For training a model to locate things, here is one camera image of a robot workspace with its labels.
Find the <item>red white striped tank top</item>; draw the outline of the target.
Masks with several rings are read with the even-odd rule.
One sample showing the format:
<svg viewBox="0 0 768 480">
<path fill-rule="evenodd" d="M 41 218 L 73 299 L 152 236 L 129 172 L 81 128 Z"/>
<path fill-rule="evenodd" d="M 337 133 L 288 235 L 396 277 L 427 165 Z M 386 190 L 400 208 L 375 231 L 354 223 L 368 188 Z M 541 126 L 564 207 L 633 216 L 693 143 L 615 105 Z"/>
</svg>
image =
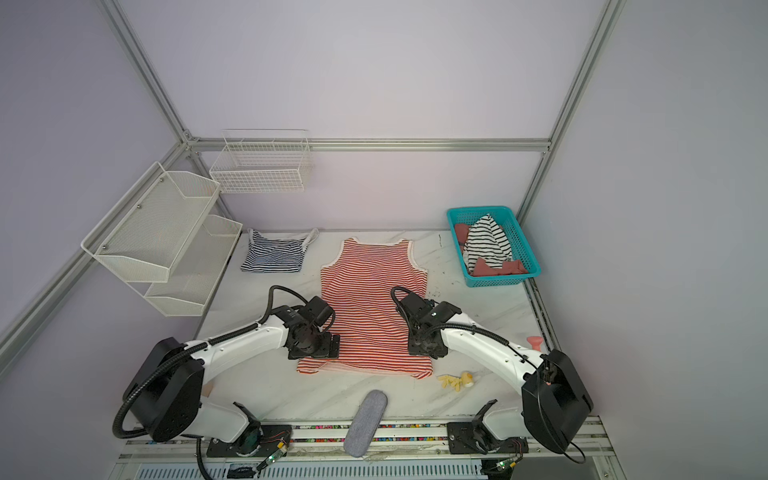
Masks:
<svg viewBox="0 0 768 480">
<path fill-rule="evenodd" d="M 330 332 L 340 337 L 336 359 L 304 358 L 297 371 L 353 372 L 424 379 L 432 359 L 408 352 L 409 329 L 397 312 L 391 291 L 404 287 L 427 293 L 428 271 L 413 258 L 413 242 L 362 243 L 344 240 L 333 263 L 321 268 L 321 297 L 335 311 Z"/>
</svg>

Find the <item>blue white striped tank top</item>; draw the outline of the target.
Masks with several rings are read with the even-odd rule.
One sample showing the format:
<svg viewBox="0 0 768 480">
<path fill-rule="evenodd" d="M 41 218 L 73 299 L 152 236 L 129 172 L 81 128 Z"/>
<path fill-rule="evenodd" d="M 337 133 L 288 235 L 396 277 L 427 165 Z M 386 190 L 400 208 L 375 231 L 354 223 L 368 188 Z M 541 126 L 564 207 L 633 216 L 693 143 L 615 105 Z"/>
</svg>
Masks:
<svg viewBox="0 0 768 480">
<path fill-rule="evenodd" d="M 246 273 L 298 273 L 309 246 L 319 236 L 312 229 L 302 238 L 269 239 L 259 232 L 248 231 L 248 251 L 240 270 Z"/>
</svg>

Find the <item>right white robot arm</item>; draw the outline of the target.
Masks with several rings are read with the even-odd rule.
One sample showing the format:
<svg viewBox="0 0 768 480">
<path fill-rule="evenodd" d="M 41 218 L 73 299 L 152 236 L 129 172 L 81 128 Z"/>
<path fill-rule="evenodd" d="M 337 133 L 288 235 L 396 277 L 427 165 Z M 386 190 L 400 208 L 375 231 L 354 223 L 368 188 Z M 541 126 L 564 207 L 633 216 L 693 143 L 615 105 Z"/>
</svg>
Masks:
<svg viewBox="0 0 768 480">
<path fill-rule="evenodd" d="M 529 434 L 565 455 L 594 402 L 571 359 L 560 350 L 523 348 L 477 324 L 448 322 L 409 332 L 409 352 L 438 359 L 462 353 L 505 380 L 522 399 Z"/>
</svg>

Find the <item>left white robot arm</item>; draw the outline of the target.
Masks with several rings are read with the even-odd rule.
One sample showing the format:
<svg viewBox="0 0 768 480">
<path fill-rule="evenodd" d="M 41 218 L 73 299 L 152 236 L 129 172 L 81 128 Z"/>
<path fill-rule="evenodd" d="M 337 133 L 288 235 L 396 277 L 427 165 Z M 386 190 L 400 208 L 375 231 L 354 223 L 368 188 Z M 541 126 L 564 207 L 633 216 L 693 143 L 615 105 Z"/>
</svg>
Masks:
<svg viewBox="0 0 768 480">
<path fill-rule="evenodd" d="M 125 440 L 149 436 L 156 442 L 208 438 L 254 450 L 263 436 L 261 421 L 240 402 L 221 405 L 205 399 L 204 386 L 273 350 L 285 349 L 290 360 L 336 359 L 340 336 L 330 332 L 334 321 L 329 307 L 280 307 L 208 339 L 159 341 L 126 388 L 112 435 Z"/>
</svg>

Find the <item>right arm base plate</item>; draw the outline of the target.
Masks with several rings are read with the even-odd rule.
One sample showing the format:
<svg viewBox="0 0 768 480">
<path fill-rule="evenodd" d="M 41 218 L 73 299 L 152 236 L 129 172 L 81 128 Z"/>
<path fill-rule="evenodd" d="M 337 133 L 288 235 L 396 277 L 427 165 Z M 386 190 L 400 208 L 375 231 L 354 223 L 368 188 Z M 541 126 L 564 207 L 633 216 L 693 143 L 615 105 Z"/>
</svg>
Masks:
<svg viewBox="0 0 768 480">
<path fill-rule="evenodd" d="M 471 421 L 447 423 L 448 447 L 451 454 L 488 455 L 526 454 L 529 452 L 528 442 L 525 438 L 507 437 L 501 439 L 485 425 L 485 415 L 497 402 L 497 399 L 488 401 Z"/>
</svg>

